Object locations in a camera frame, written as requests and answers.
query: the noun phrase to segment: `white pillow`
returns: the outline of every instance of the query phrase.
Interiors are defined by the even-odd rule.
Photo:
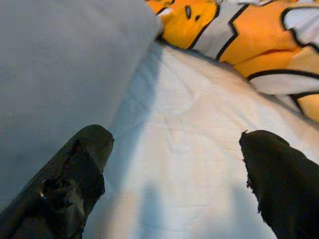
[[[160,29],[142,0],[1,0],[0,209],[76,131],[110,126]]]

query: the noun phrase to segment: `white stripe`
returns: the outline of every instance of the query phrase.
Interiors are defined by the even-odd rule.
[[[259,76],[250,81],[257,91],[269,95],[298,94],[319,91],[319,80],[294,74]]]

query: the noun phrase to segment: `plush toy eye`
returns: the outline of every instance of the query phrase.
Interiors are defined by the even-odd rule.
[[[190,9],[190,6],[185,6],[185,13],[186,13],[186,17],[187,19],[190,19],[191,18],[191,9]]]

